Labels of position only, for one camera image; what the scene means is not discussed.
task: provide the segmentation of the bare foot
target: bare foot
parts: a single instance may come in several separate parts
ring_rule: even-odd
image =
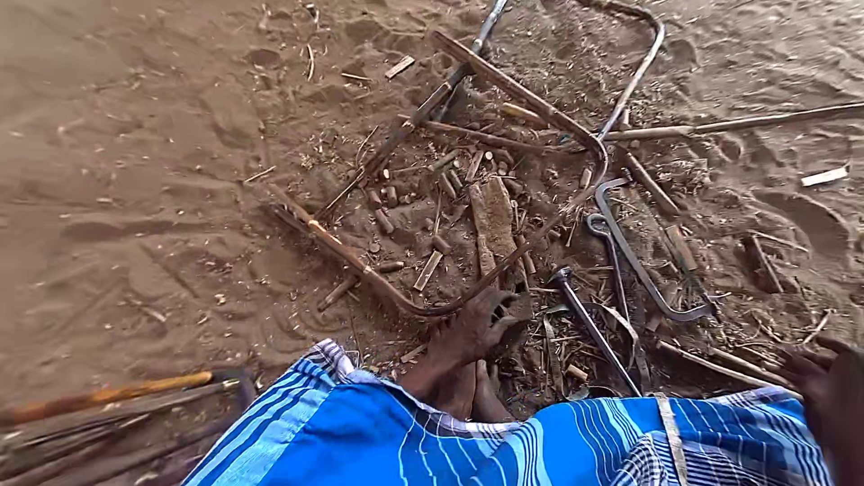
[[[471,417],[474,388],[477,385],[474,370],[474,363],[471,363],[450,374],[451,379],[445,380],[438,386],[438,393],[432,406],[459,420],[464,421]]]
[[[474,391],[474,419],[478,422],[487,423],[515,421],[516,419],[510,412],[507,412],[504,404],[498,400],[498,396],[495,394],[495,390],[498,388],[498,377],[495,377],[496,382],[493,383],[486,370],[485,360],[477,360],[475,366],[477,386]]]

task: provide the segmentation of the wooden handle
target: wooden handle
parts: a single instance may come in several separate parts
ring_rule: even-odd
[[[34,420],[47,419],[63,413],[77,412],[92,406],[104,405],[120,400],[128,400],[152,393],[175,388],[198,387],[213,379],[209,371],[187,374],[164,380],[143,381],[123,388],[99,390],[87,395],[66,397],[59,400],[32,403],[29,405],[4,408],[0,410],[0,427],[25,424]]]

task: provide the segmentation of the sandy ground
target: sandy ground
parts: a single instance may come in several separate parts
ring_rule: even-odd
[[[860,3],[644,6],[670,33],[634,95],[635,127],[864,98]],[[266,383],[325,337],[349,349],[358,347],[356,339],[364,364],[388,374],[401,367],[395,358],[422,341],[421,320],[363,286],[356,300],[343,298],[318,313],[315,306],[341,277],[339,264],[265,217],[240,182],[276,166],[258,183],[274,182],[310,208],[320,206],[383,142],[394,115],[409,113],[452,67],[427,33],[442,29],[466,41],[486,5],[324,0],[315,8],[317,23],[301,3],[288,1],[268,3],[266,12],[260,3],[225,0],[0,6],[3,403],[221,366],[248,366]],[[598,127],[650,40],[646,26],[632,19],[572,2],[519,0],[500,22],[489,57]],[[384,72],[405,54],[416,64],[386,80]],[[343,72],[369,80],[347,80]],[[455,123],[518,125],[496,113],[506,98],[488,84],[476,80],[467,92]],[[528,127],[519,130],[530,135]],[[453,148],[462,148],[467,161],[478,146],[416,134],[391,165],[426,163]],[[732,292],[721,323],[665,324],[660,335],[697,348],[729,348],[754,339],[757,310],[773,317],[781,340],[795,342],[833,309],[825,334],[861,342],[864,196],[856,162],[864,157],[864,122],[796,123],[631,150],[668,179],[689,209],[678,223],[693,233],[700,280],[710,293]],[[529,227],[539,227],[575,189],[584,161],[514,156],[522,161],[516,177],[532,194],[524,206]],[[800,176],[845,163],[852,164],[849,178],[800,188]],[[391,237],[370,220],[360,193],[331,228],[370,261],[406,261],[391,279],[407,291],[428,256],[422,220],[434,215],[435,199],[417,179],[399,190],[417,197],[391,210],[398,228]],[[651,216],[649,200],[636,190],[619,198],[628,202],[619,216],[640,257],[670,282],[676,276],[663,270],[669,258],[656,231],[669,221]],[[445,204],[452,214],[455,203]],[[736,236],[747,229],[810,250],[766,243],[791,292],[768,294],[753,282]],[[457,251],[423,294],[415,292],[418,302],[446,301],[477,278],[471,219],[456,221],[449,232]],[[557,265],[606,264],[598,240],[581,227],[574,238],[571,247],[550,241],[535,251],[534,285]],[[607,277],[586,275],[598,288]],[[632,278],[627,283],[644,321],[653,308],[642,303]],[[548,300],[535,297],[535,309]],[[700,383],[698,374],[688,380],[678,373],[680,362],[649,354],[661,375],[657,387]]]

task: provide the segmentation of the wooden piece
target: wooden piece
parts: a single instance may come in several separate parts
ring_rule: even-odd
[[[372,209],[381,209],[384,204],[381,202],[381,196],[375,189],[366,190],[366,200],[369,201],[369,207]]]
[[[585,373],[573,365],[567,366],[567,374],[580,383],[588,381],[588,373]]]
[[[402,60],[400,60],[398,63],[396,63],[396,66],[391,67],[390,69],[387,70],[386,73],[384,73],[384,77],[387,78],[388,80],[392,80],[399,73],[401,73],[405,69],[408,69],[412,64],[414,64],[414,61],[415,61],[415,59],[413,57],[406,54],[402,58]]]
[[[690,251],[687,241],[684,239],[684,235],[681,234],[681,228],[678,227],[678,225],[672,225],[667,227],[664,231],[666,232],[666,236],[668,236],[669,240],[672,242],[672,245],[675,247],[675,250],[679,255],[681,255],[686,269],[692,272],[699,268],[696,259],[693,257],[693,253]]]
[[[444,255],[449,255],[450,252],[453,251],[453,248],[450,246],[450,244],[447,243],[447,241],[445,241],[440,234],[432,236],[432,247],[434,247],[435,250],[438,250]]]
[[[648,174],[648,171],[645,170],[642,163],[640,163],[632,153],[627,152],[624,155],[624,163],[633,173],[633,176],[636,177],[636,180],[648,189],[648,192],[654,197],[654,201],[657,201],[657,204],[666,214],[670,216],[678,216],[681,214],[681,209],[679,209],[669,195],[666,194],[666,191],[660,187],[660,184],[657,184],[654,179],[651,178],[651,175]]]
[[[688,353],[687,351],[684,351],[683,349],[676,348],[675,346],[672,346],[671,344],[669,344],[667,342],[658,341],[657,347],[658,347],[658,349],[662,349],[663,351],[667,351],[667,352],[670,352],[674,355],[678,355],[687,361],[691,361],[691,362],[694,362],[696,364],[702,365],[705,368],[708,368],[708,369],[715,371],[719,374],[724,374],[724,375],[728,376],[729,378],[734,378],[738,381],[746,383],[747,385],[751,385],[753,387],[759,387],[759,388],[774,386],[773,383],[770,383],[768,381],[760,380],[759,378],[753,378],[752,376],[748,376],[746,374],[739,373],[739,372],[734,371],[732,369],[724,368],[718,364],[714,364],[713,362],[702,359],[699,356],[692,355],[691,353]],[[797,392],[794,392],[791,390],[789,391],[789,393],[798,400],[804,399],[804,397],[802,397],[800,393],[797,393]]]
[[[389,261],[382,263],[375,267],[375,272],[378,273],[392,273],[398,272],[405,268],[405,262],[403,261]]]
[[[477,259],[480,263],[480,274],[487,275],[495,268],[495,258],[486,242],[485,230],[489,222],[486,216],[486,201],[483,199],[479,184],[468,186],[468,197],[471,199],[471,212],[477,229]]]
[[[759,269],[762,275],[762,286],[765,287],[766,291],[774,294],[782,293],[783,286],[777,278],[774,264],[765,255],[765,252],[762,251],[762,245],[759,243],[759,240],[752,234],[748,234],[741,239],[741,244],[744,245],[747,255],[750,256],[750,259]]]
[[[770,381],[776,385],[780,385],[781,387],[789,388],[790,390],[795,390],[795,387],[784,377],[774,374],[770,371],[764,370],[750,361],[747,361],[743,358],[739,358],[736,355],[732,355],[723,351],[722,349],[717,348],[708,348],[708,355],[714,356],[722,359],[723,361],[732,364],[744,371],[747,371],[749,374],[760,378],[761,380]]]
[[[531,110],[525,109],[522,106],[514,105],[512,103],[503,103],[499,108],[502,113],[506,113],[512,117],[521,118],[525,121],[531,122],[534,125],[537,125],[539,128],[546,128],[549,126],[539,115],[534,113]]]
[[[525,237],[522,234],[516,235],[516,242],[522,246],[525,244]],[[534,266],[534,260],[531,259],[531,253],[525,252],[522,253],[522,264],[525,265],[525,271],[529,275],[534,275],[537,273],[537,267]]]
[[[480,168],[480,162],[483,160],[483,152],[477,150],[474,157],[471,159],[471,165],[468,166],[468,172],[465,174],[465,182],[471,184],[477,176],[477,170]]]
[[[396,194],[396,188],[393,186],[387,186],[384,188],[387,194],[387,206],[389,208],[395,208],[399,205],[399,196]]]
[[[440,187],[442,191],[446,192],[453,201],[459,198],[456,194],[456,189],[453,187],[453,184],[450,183],[450,180],[447,179],[446,175],[441,174],[438,176],[438,187]]]
[[[62,413],[76,412],[91,406],[114,403],[152,393],[174,390],[176,388],[199,387],[213,379],[213,373],[202,371],[164,380],[144,381],[123,388],[99,390],[87,395],[67,397],[60,400],[33,403],[24,406],[6,407],[0,410],[0,427],[25,424]]]
[[[429,282],[429,279],[432,277],[432,273],[437,268],[438,264],[441,262],[441,258],[443,257],[443,253],[435,250],[432,252],[432,256],[429,257],[429,260],[426,262],[426,266],[423,267],[422,272],[420,272],[420,277],[417,277],[417,281],[414,283],[414,289],[417,291],[422,291],[426,288],[426,284]]]
[[[327,307],[330,307],[337,300],[342,298],[342,296],[344,296],[346,292],[350,291],[358,283],[359,278],[353,273],[345,277],[344,280],[342,280],[338,285],[336,285],[335,289],[331,290],[330,293],[328,293],[327,296],[324,297],[324,300],[318,303],[318,311],[323,312]]]
[[[459,180],[459,174],[456,174],[456,171],[450,169],[447,171],[447,175],[450,176],[450,182],[453,183],[453,189],[456,189],[457,192],[462,192],[465,188],[465,184]]]
[[[420,353],[422,353],[425,350],[426,350],[426,344],[421,344],[420,346],[417,346],[416,348],[414,348],[411,351],[402,355],[402,357],[399,358],[399,361],[401,361],[403,363],[407,363],[408,361],[411,361],[414,358],[418,357],[420,355]]]

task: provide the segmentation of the metal wrench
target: metal wrench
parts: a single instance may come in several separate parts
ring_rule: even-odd
[[[573,273],[570,270],[570,267],[564,266],[558,269],[557,272],[552,274],[552,277],[549,280],[549,284],[555,286],[564,296],[564,303],[567,305],[568,309],[571,312],[576,314],[579,317],[585,327],[588,328],[588,333],[591,335],[591,338],[600,348],[600,352],[603,354],[603,357],[609,361],[615,367],[615,371],[621,375],[621,378],[624,379],[624,382],[627,384],[627,387],[630,388],[630,391],[633,393],[633,396],[641,397],[642,393],[639,391],[638,387],[636,387],[636,383],[633,383],[633,379],[630,378],[630,375],[627,373],[627,370],[624,369],[624,365],[619,361],[618,356],[615,355],[615,352],[612,351],[612,347],[609,346],[609,342],[603,337],[603,333],[597,328],[597,324],[594,323],[594,320],[588,314],[588,310],[585,309],[585,305],[579,301],[579,298],[576,296],[576,292],[573,291],[573,287],[570,286],[570,274]]]
[[[620,186],[623,186],[629,183],[627,179],[621,177],[619,179],[613,179],[609,182],[602,183],[597,190],[594,192],[594,200],[597,202],[597,207],[600,208],[600,212],[602,214],[591,214],[588,218],[593,221],[599,221],[600,218],[606,220],[606,224],[609,227],[609,232],[612,234],[612,238],[615,240],[615,243],[618,244],[618,247],[621,248],[621,252],[624,253],[624,258],[627,259],[627,263],[633,268],[636,272],[636,275],[639,277],[639,281],[648,291],[648,294],[651,295],[651,298],[654,299],[654,302],[657,303],[657,306],[660,308],[660,311],[663,312],[665,316],[673,321],[678,321],[680,323],[686,323],[689,321],[695,321],[699,317],[708,317],[713,316],[715,313],[714,306],[711,304],[703,304],[697,307],[694,307],[690,310],[675,310],[672,309],[669,304],[663,299],[663,296],[660,295],[660,290],[658,290],[657,286],[654,285],[654,282],[651,281],[651,276],[648,275],[648,272],[645,271],[645,268],[639,263],[639,258],[637,258],[636,253],[630,248],[630,245],[627,244],[627,240],[624,238],[624,233],[621,232],[621,228],[618,226],[618,223],[615,222],[615,217],[612,214],[612,209],[609,207],[609,203],[606,202],[606,192],[609,189],[614,189]]]

